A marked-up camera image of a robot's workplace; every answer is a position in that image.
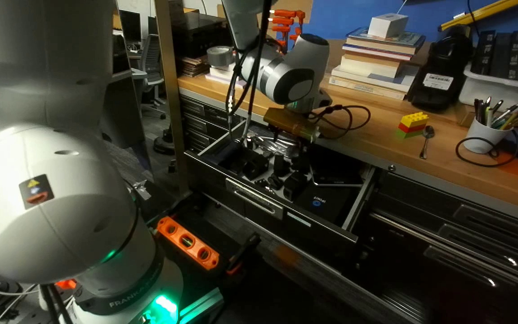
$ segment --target lego brick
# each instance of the lego brick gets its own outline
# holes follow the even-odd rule
[[[399,123],[399,129],[404,131],[405,133],[413,133],[414,131],[423,131],[423,129],[427,126],[427,124],[418,125],[415,127],[407,127],[403,123]]]
[[[409,128],[413,128],[415,126],[426,124],[428,120],[429,117],[425,115],[425,113],[417,112],[412,113],[411,115],[403,116],[401,123]]]
[[[410,137],[415,137],[415,136],[418,136],[418,135],[423,135],[423,131],[422,130],[418,130],[418,131],[414,131],[412,133],[405,133],[404,131],[402,131],[400,129],[397,129],[397,137],[398,138],[410,138]]]

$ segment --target pen holder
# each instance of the pen holder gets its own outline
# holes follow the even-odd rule
[[[511,129],[500,130],[487,127],[487,125],[483,125],[482,123],[479,123],[477,119],[474,119],[471,127],[469,128],[469,132],[467,133],[467,138],[481,137],[493,143],[493,145],[497,145],[498,142],[500,142],[507,134],[509,134],[510,131]],[[486,154],[489,153],[491,149],[493,149],[493,145],[485,141],[481,141],[480,139],[469,139],[468,141],[463,142],[463,145],[469,151],[478,154]]]

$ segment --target barcode label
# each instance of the barcode label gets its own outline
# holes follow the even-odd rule
[[[438,74],[427,73],[423,85],[428,88],[435,88],[440,90],[449,90],[453,83],[452,76],[440,76]]]

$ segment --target white plastic bin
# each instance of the white plastic bin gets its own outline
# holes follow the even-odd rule
[[[518,81],[495,78],[494,76],[481,76],[471,72],[471,64],[465,68],[465,85],[459,95],[459,101],[473,105],[475,99],[486,100],[493,97],[491,107],[499,100],[505,100],[500,111],[518,103]]]

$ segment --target spoon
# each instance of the spoon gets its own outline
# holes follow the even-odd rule
[[[425,137],[425,145],[423,145],[423,150],[421,150],[421,154],[419,154],[419,157],[423,160],[427,159],[427,143],[429,142],[430,138],[433,138],[435,136],[435,129],[433,126],[427,126],[425,129],[423,129],[423,137]]]

